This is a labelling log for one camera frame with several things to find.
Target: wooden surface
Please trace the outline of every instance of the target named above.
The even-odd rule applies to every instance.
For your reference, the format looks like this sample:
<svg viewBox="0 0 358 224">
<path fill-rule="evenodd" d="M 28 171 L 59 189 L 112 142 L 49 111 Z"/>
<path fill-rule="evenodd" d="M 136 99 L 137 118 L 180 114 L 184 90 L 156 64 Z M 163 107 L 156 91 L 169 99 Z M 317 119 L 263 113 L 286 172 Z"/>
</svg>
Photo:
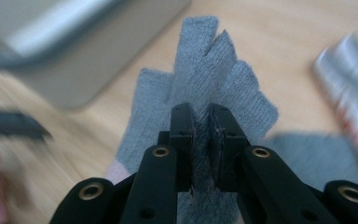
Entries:
<svg viewBox="0 0 358 224">
<path fill-rule="evenodd" d="M 117 152 L 143 67 L 172 71 L 181 20 L 216 15 L 239 59 L 255 70 L 262 91 L 280 111 L 268 135 L 287 131 L 339 133 L 339 125 L 312 78 L 324 48 L 358 32 L 358 0 L 193 0 L 107 88 L 78 110 L 54 108 L 10 76 L 0 74 L 0 108 L 32 115 L 53 135 L 46 144 L 0 138 L 7 175 L 10 223 L 48 223 L 77 182 L 103 176 Z"/>
</svg>

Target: blurry object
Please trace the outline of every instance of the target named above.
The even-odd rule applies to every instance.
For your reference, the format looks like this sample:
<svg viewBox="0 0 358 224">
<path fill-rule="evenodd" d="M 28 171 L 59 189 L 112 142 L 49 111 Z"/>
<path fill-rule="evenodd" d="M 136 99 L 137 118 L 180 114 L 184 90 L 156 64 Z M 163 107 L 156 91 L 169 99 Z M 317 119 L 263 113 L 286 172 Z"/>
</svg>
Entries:
<svg viewBox="0 0 358 224">
<path fill-rule="evenodd" d="M 314 70 L 358 147 L 358 37 L 347 35 L 334 48 L 325 49 Z"/>
<path fill-rule="evenodd" d="M 189 1 L 0 0 L 0 69 L 55 105 L 83 105 Z"/>
<path fill-rule="evenodd" d="M 20 112 L 0 111 L 0 135 L 21 135 L 43 140 L 51 134 L 36 120 Z"/>
</svg>

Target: knit fabric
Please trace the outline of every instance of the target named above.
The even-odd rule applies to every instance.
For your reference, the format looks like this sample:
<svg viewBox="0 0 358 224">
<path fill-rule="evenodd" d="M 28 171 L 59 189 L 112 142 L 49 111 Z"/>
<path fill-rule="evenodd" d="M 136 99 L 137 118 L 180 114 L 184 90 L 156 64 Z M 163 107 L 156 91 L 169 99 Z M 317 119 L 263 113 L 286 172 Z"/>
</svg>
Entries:
<svg viewBox="0 0 358 224">
<path fill-rule="evenodd" d="M 237 60 L 228 33 L 216 36 L 217 26 L 215 17 L 185 19 L 173 74 L 141 71 L 129 126 L 106 175 L 117 183 L 135 173 L 158 132 L 169 130 L 171 108 L 190 102 L 196 129 L 194 195 L 179 194 L 178 223 L 232 223 L 239 214 L 235 194 L 213 186 L 206 147 L 208 104 L 230 108 L 251 142 L 259 141 L 278 117 L 250 66 Z"/>
<path fill-rule="evenodd" d="M 305 184 L 318 190 L 333 180 L 358 184 L 356 149 L 345 135 L 282 133 L 261 145 L 276 151 Z"/>
</svg>

